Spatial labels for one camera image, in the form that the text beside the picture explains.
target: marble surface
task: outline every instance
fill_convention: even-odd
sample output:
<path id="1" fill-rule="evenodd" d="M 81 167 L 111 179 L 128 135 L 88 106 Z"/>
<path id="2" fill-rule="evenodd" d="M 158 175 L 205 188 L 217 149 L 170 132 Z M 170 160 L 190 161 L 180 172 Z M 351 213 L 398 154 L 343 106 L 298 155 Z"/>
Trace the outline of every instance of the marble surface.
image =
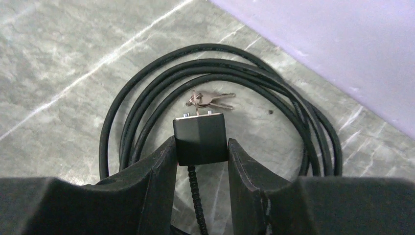
<path id="1" fill-rule="evenodd" d="M 101 125 L 118 91 L 158 57 L 203 42 L 258 55 L 320 107 L 338 130 L 345 176 L 415 179 L 414 140 L 205 0 L 0 0 L 0 177 L 98 182 Z M 208 57 L 234 58 L 201 53 L 185 59 Z M 112 174 L 118 168 L 124 119 L 152 78 L 135 90 L 116 117 L 110 139 Z M 301 142 L 281 112 L 239 85 L 212 82 L 200 89 L 236 93 L 227 102 L 235 110 L 224 112 L 228 137 L 276 174 L 295 179 Z M 184 104 L 189 95 L 162 116 L 144 154 L 173 134 L 174 118 L 193 112 Z M 198 166 L 197 173 L 210 234 L 232 234 L 226 163 Z M 177 173 L 172 223 L 198 234 L 184 167 Z"/>

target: purple surface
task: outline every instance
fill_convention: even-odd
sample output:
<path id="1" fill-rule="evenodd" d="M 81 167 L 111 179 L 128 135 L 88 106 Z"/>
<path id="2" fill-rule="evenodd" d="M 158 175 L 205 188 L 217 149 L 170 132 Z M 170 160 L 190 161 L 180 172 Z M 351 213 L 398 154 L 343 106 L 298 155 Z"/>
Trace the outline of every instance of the purple surface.
<path id="1" fill-rule="evenodd" d="M 415 1 L 211 1 L 415 139 Z"/>

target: braided black cable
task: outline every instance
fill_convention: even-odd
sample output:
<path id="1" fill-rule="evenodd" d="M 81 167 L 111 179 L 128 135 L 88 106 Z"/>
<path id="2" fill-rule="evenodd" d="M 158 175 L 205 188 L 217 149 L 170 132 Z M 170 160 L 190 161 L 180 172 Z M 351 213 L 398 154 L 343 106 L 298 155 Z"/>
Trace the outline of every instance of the braided black cable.
<path id="1" fill-rule="evenodd" d="M 190 165 L 187 167 L 187 171 L 189 172 L 190 190 L 192 192 L 193 204 L 195 208 L 197 223 L 199 224 L 200 234 L 208 235 L 208 228 L 206 227 L 202 202 L 199 195 L 199 187 L 197 185 L 196 168 L 194 165 Z"/>

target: coiled cable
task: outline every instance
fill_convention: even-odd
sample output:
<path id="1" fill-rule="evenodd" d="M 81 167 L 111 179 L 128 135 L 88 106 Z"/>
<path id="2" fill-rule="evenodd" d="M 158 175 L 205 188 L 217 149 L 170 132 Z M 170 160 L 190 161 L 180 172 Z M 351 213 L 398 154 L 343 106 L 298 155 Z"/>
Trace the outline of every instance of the coiled cable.
<path id="1" fill-rule="evenodd" d="M 198 44 L 178 49 L 150 63 L 134 75 L 115 97 L 104 120 L 100 136 L 99 174 L 101 179 L 109 176 L 109 134 L 115 115 L 127 94 L 144 78 L 146 78 L 149 74 L 152 74 L 160 67 L 183 56 L 202 51 L 218 51 L 235 54 L 247 59 L 255 66 L 231 60 L 199 59 L 175 65 L 157 76 L 137 98 L 126 118 L 119 145 L 119 170 L 123 170 L 140 160 L 144 143 L 157 119 L 182 93 L 206 82 L 228 81 L 248 87 L 259 93 L 279 108 L 292 122 L 304 142 L 303 158 L 301 161 L 299 175 L 307 175 L 310 165 L 314 176 L 321 176 L 322 174 L 317 150 L 311 141 L 312 133 L 316 136 L 317 144 L 320 150 L 319 152 L 323 161 L 324 175 L 331 176 L 342 174 L 342 149 L 340 141 L 333 126 L 322 112 L 302 98 L 301 95 L 289 86 L 276 71 L 274 71 L 269 65 L 258 57 L 228 45 Z M 134 144 L 134 138 L 138 125 L 141 122 L 147 108 L 157 98 L 157 96 L 172 84 L 175 84 L 176 82 L 189 76 L 200 74 L 202 75 L 179 86 L 160 103 L 145 123 L 138 136 L 137 142 Z M 289 98 L 294 107 L 294 111 L 290 105 L 275 92 Z M 327 132 L 333 147 L 334 164 L 332 163 L 329 144 L 323 128 Z M 172 234 L 186 233 L 172 226 Z"/>

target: gray table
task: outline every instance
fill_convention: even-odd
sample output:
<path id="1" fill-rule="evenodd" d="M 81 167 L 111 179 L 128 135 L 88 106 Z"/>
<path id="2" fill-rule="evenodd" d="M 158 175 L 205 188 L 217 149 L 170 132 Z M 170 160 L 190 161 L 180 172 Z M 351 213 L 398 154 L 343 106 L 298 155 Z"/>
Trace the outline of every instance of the gray table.
<path id="1" fill-rule="evenodd" d="M 344 175 L 415 179 L 414 140 L 204 0 L 1 0 L 0 177 L 57 176 L 78 185 L 98 182 L 100 129 L 117 92 L 151 61 L 203 42 L 258 55 L 320 107 L 338 130 Z M 186 59 L 207 57 L 233 58 L 203 53 Z M 110 139 L 112 174 L 118 168 L 124 119 L 150 80 L 135 90 L 116 117 Z M 235 84 L 212 82 L 200 89 L 236 93 L 237 98 L 228 101 L 235 110 L 224 112 L 228 137 L 236 138 L 276 174 L 295 179 L 301 141 L 281 112 Z M 189 95 L 163 115 L 144 155 L 173 134 L 172 119 L 194 112 L 184 104 Z M 210 233 L 231 234 L 227 164 L 199 166 L 197 173 Z M 197 234 L 190 197 L 186 168 L 179 167 L 172 223 Z"/>

